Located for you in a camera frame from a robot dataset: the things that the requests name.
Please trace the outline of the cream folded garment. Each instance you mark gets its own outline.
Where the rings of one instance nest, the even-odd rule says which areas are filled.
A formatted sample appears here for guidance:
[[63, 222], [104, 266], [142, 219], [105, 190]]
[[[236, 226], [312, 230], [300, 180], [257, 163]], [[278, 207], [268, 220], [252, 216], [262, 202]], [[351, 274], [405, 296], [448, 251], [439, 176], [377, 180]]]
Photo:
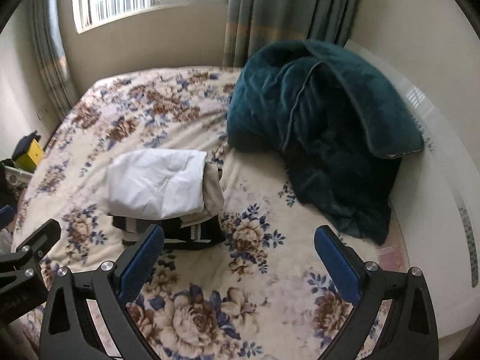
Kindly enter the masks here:
[[224, 205], [222, 175], [223, 171], [214, 162], [205, 163], [202, 178], [203, 209], [201, 212], [182, 216], [182, 228], [201, 224], [220, 213]]

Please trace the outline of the white t-shirt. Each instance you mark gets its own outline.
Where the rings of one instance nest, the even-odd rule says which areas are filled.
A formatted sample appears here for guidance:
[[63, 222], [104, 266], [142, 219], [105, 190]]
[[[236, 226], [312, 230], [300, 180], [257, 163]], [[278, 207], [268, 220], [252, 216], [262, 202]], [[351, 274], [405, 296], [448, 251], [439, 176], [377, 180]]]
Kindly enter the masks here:
[[160, 220], [201, 212], [206, 157], [200, 150], [142, 149], [114, 158], [104, 178], [107, 213]]

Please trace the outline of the grey striped folded garment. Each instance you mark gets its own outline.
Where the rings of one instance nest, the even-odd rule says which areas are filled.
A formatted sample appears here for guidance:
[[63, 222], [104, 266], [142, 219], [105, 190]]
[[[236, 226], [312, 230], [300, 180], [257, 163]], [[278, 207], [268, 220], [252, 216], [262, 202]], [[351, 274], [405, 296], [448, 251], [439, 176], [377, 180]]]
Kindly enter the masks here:
[[116, 215], [112, 216], [112, 226], [120, 230], [123, 246], [134, 245], [151, 225], [162, 225], [166, 222], [168, 222], [167, 219], [134, 219]]

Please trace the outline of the dark teal plush blanket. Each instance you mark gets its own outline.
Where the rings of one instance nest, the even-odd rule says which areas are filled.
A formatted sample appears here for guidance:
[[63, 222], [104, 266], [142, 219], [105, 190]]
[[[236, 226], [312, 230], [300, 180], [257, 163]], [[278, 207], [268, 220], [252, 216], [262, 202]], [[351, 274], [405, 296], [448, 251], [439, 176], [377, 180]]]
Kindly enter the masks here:
[[401, 160], [422, 133], [391, 82], [322, 41], [279, 41], [252, 55], [234, 87], [229, 144], [278, 154], [297, 199], [334, 227], [382, 244]]

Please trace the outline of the black patterned socks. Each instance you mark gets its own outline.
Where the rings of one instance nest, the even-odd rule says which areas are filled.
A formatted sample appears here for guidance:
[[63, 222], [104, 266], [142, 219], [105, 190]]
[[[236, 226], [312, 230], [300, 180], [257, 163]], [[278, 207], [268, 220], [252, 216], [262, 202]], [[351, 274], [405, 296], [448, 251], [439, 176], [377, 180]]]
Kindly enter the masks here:
[[217, 216], [184, 227], [180, 219], [167, 219], [160, 227], [165, 238], [164, 246], [168, 250], [204, 250], [225, 241]]

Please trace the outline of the green striped curtain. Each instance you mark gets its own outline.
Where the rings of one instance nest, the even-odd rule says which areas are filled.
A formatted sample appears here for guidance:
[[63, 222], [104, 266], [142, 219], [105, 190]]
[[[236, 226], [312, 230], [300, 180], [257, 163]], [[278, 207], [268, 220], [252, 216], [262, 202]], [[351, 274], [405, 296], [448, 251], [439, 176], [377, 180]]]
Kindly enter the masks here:
[[222, 65], [240, 68], [259, 49], [284, 40], [344, 46], [359, 0], [229, 0]]

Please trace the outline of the floral fleece bed blanket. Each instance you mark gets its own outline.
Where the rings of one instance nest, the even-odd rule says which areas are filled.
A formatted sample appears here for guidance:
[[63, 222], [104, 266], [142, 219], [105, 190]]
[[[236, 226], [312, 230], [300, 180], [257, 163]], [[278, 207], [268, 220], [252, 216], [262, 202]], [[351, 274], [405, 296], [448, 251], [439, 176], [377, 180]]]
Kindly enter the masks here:
[[226, 112], [237, 69], [154, 69], [94, 83], [46, 149], [19, 208], [14, 245], [47, 219], [62, 234], [41, 260], [90, 271], [123, 251], [103, 209], [103, 175], [118, 155], [145, 148], [202, 150], [223, 171], [226, 241], [165, 250], [128, 310], [163, 359], [316, 359], [346, 321], [313, 246], [326, 222], [301, 205], [272, 154], [230, 149]]

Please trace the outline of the white bed headboard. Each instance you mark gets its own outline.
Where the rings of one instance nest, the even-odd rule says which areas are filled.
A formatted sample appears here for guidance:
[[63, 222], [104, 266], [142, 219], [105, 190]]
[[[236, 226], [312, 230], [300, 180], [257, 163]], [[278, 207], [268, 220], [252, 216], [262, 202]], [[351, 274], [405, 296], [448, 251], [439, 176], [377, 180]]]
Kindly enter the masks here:
[[439, 337], [450, 336], [479, 316], [479, 171], [418, 87], [354, 41], [346, 48], [388, 78], [421, 131], [425, 148], [403, 158], [391, 203], [408, 260], [425, 274]]

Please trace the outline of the yellow box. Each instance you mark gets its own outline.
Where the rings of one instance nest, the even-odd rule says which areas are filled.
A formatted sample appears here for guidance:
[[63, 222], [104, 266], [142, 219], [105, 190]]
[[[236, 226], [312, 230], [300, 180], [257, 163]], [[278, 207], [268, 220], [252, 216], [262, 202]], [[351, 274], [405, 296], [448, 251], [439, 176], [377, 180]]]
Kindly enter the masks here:
[[36, 139], [32, 139], [27, 149], [23, 150], [14, 159], [14, 164], [18, 169], [33, 173], [36, 171], [39, 163], [43, 160], [45, 153]]

